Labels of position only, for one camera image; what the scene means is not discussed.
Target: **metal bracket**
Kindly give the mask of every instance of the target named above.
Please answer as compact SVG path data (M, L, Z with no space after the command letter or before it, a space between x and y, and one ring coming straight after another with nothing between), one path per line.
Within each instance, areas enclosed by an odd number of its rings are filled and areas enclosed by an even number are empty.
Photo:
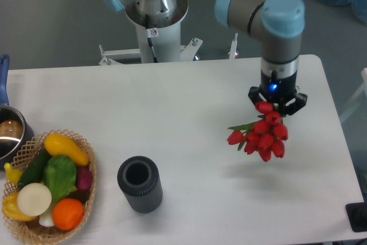
M352 113L355 112L366 99L367 96L367 68L364 68L361 72L363 83L357 88L357 90L352 94L352 96L347 100L344 105L343 111L339 116L340 123L343 124Z
M239 53L237 51L237 36L238 36L238 33L235 34L235 39L231 43L231 49L229 51L229 59L230 60L234 60L239 55Z
M192 61L203 43L199 38L193 38L187 46L181 45L180 61ZM139 49L112 50L104 51L102 45L99 45L101 52L101 61L99 65L123 65L116 60L138 59L140 58Z

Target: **blue handle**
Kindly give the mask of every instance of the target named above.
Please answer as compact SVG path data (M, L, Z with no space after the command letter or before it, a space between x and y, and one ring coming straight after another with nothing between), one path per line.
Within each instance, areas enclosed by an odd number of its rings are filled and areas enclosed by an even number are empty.
M8 55L0 57L0 105L9 105L9 98L6 92L7 72L9 70L10 58Z

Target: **cooking pot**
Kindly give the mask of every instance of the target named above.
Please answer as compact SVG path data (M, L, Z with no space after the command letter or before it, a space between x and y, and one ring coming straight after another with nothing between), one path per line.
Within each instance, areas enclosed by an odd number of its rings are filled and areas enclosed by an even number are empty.
M5 163L11 163L18 150L34 136L24 116L9 106L6 92L7 72L10 58L0 57L0 170Z

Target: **white table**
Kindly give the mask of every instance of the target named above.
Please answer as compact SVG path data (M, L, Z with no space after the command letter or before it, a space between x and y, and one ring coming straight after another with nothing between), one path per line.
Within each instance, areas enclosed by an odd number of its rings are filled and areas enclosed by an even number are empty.
M65 244L297 244L359 239L345 204L362 202L321 61L300 57L307 106L285 119L283 159L228 146L227 127L256 119L247 97L260 59L9 72L10 105L39 134L69 129L95 150L97 195ZM133 211L116 175L145 155L158 166L162 205ZM0 174L0 185L5 174ZM0 225L2 244L16 243Z

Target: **fake flower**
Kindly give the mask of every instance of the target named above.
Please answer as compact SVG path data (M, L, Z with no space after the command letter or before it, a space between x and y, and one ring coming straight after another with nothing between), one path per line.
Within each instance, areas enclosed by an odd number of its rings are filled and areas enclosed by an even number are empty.
M283 158L285 153L283 141L288 139L288 130L283 124L282 117L272 103L258 102L255 108L262 113L258 116L261 120L229 127L228 129L233 132L227 139L228 144L239 144L238 151L245 146L244 151L248 155L257 151L264 162L271 159L272 152L275 157Z

